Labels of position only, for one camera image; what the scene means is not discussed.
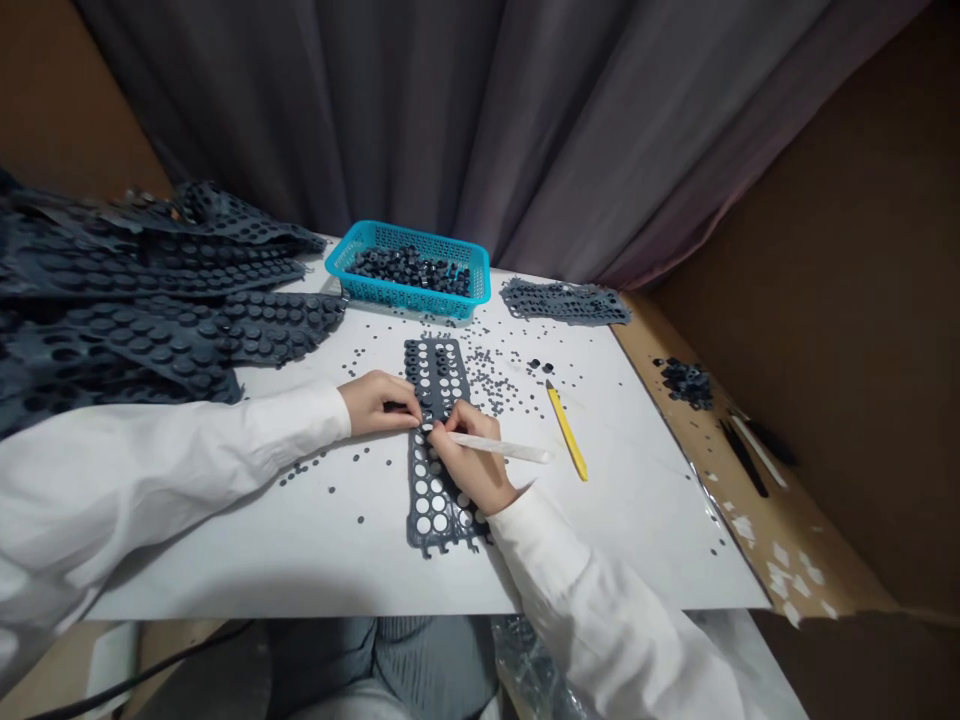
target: white tool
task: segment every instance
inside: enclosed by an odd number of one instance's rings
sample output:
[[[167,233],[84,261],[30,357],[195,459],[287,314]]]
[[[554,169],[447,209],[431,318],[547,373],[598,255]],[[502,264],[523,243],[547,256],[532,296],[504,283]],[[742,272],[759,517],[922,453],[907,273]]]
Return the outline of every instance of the white tool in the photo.
[[[773,479],[777,481],[777,485],[782,487],[784,490],[787,490],[787,481],[783,479],[783,476],[780,474],[780,471],[777,470],[776,466],[773,464],[773,461],[767,457],[767,453],[760,446],[760,443],[757,442],[756,438],[753,437],[753,433],[750,432],[750,429],[744,424],[744,422],[737,417],[736,413],[730,413],[730,419],[736,423],[736,426],[740,428],[740,432],[743,433],[743,436],[747,438],[757,455],[760,456],[760,460],[763,461],[763,464],[766,465],[767,470],[773,475]]]
[[[515,445],[505,443],[499,440],[488,440],[487,438],[477,437],[476,435],[467,435],[465,433],[448,432],[447,436],[457,445],[468,447],[473,450],[483,450],[493,452],[504,457],[512,457],[517,460],[529,460],[546,465],[553,460],[553,455],[540,448],[532,448],[527,445]]]

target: plastic bag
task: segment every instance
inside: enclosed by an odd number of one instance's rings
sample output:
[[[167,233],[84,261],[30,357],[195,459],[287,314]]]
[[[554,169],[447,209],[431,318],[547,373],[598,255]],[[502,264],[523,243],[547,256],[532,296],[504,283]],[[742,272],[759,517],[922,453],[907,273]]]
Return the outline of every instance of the plastic bag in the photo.
[[[536,720],[594,720],[522,615],[491,618],[497,669]]]

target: hand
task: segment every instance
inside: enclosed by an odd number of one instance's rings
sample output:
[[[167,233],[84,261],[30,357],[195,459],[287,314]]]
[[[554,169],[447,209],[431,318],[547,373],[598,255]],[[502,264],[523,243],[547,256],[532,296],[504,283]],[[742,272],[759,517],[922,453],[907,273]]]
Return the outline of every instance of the hand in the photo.
[[[413,385],[383,370],[368,372],[337,390],[350,412],[353,437],[383,430],[409,430],[423,422]],[[397,403],[401,407],[388,410],[384,408],[385,403]]]
[[[507,479],[503,456],[460,447],[447,436],[454,430],[490,440],[500,439],[500,423],[473,405],[457,400],[446,427],[435,423],[428,439],[450,477],[487,517],[496,515],[517,499],[519,493]]]

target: finger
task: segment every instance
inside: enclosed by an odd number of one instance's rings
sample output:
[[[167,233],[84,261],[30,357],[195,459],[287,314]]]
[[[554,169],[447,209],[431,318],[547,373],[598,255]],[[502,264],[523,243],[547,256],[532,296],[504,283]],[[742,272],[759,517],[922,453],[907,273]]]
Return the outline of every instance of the finger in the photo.
[[[433,431],[427,435],[427,440],[436,449],[437,454],[440,456],[440,459],[443,460],[444,464],[446,464],[448,460],[456,457],[457,453],[461,450],[460,446],[453,442],[447,435],[447,430],[443,427],[443,423],[433,424]]]
[[[394,377],[393,375],[385,375],[385,377],[387,378],[387,380],[389,380],[389,381],[390,381],[391,383],[393,383],[394,385],[399,385],[399,386],[402,387],[402,388],[406,388],[406,389],[408,389],[410,392],[413,392],[414,390],[417,389],[415,385],[413,385],[412,383],[407,382],[407,381],[404,380],[403,378]]]
[[[374,431],[411,430],[420,427],[420,421],[406,413],[378,413],[373,417]]]
[[[413,392],[413,385],[410,383],[403,383],[402,385],[398,385],[397,383],[386,383],[383,388],[381,400],[383,402],[397,402],[406,405],[407,410],[410,411],[410,414],[416,418],[417,424],[423,422],[423,413],[420,411],[420,402],[417,400],[417,396]]]
[[[471,435],[489,435],[487,422],[490,418],[477,410],[466,400],[457,400],[453,406],[453,412],[450,414],[450,420],[447,421],[447,430],[456,430],[463,425]]]

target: cardboard box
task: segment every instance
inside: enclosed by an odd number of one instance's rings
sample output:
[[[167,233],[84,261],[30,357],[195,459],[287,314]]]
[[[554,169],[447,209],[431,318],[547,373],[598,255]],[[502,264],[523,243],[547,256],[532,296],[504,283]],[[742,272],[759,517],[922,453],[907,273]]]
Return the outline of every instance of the cardboard box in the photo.
[[[691,364],[699,360],[653,302],[627,293],[621,297],[633,310],[633,320],[614,325],[613,332],[766,589],[774,611],[799,626],[809,617],[836,619],[866,610],[901,610],[790,468],[768,453],[787,485],[782,488],[745,440],[769,491],[769,497],[760,496],[720,427],[721,419],[730,421],[728,407],[733,404],[720,379],[711,376],[715,410],[697,411],[669,398],[662,368],[654,365],[654,359],[675,357]]]

